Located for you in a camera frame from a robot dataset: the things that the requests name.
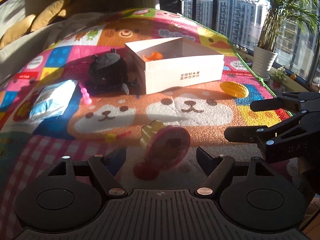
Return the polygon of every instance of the pink checkered pattern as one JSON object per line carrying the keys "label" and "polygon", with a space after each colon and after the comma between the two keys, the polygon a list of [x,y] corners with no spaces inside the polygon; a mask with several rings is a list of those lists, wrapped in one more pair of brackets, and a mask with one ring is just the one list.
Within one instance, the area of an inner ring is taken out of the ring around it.
{"label": "pink checkered pattern", "polygon": [[89,156],[105,155],[110,150],[108,144],[31,136],[0,196],[0,239],[12,239],[20,232],[21,227],[13,210],[14,199],[55,160],[65,155],[71,156],[74,161],[87,160]]}

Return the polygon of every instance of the pillow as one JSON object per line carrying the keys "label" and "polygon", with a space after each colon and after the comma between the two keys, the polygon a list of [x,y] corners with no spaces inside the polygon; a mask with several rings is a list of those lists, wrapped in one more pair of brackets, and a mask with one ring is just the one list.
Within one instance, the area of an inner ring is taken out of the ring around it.
{"label": "pillow", "polygon": [[63,9],[65,6],[69,5],[71,0],[57,0],[50,4],[42,13],[35,19],[32,24],[31,32],[39,30],[42,27],[47,26],[52,22],[55,16]]}
{"label": "pillow", "polygon": [[31,14],[8,28],[2,36],[0,49],[3,49],[4,46],[25,35],[29,31],[35,17],[36,16],[34,14]]}

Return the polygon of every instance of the green palm plant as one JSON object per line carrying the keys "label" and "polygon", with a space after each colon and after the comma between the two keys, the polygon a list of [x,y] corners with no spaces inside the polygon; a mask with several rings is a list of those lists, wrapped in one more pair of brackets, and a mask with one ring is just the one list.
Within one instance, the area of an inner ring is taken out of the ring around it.
{"label": "green palm plant", "polygon": [[275,52],[282,27],[297,22],[302,32],[315,33],[319,26],[319,0],[266,0],[268,13],[257,46]]}

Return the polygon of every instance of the orange toy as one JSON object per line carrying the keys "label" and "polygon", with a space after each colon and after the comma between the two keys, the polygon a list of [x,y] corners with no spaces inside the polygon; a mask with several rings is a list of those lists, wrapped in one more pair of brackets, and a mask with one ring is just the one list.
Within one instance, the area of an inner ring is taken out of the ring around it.
{"label": "orange toy", "polygon": [[145,62],[148,62],[148,61],[153,61],[153,60],[160,60],[160,59],[163,59],[163,56],[161,53],[157,52],[157,51],[154,51],[150,57],[146,57],[146,55],[143,55],[142,56],[142,59],[145,61]]}

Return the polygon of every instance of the white flower pot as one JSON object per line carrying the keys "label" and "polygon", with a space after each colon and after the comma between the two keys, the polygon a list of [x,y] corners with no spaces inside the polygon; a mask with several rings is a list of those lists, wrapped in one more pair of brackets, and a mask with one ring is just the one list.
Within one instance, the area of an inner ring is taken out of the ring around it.
{"label": "white flower pot", "polygon": [[268,71],[271,69],[278,53],[254,46],[252,70],[255,74],[262,78],[268,77]]}

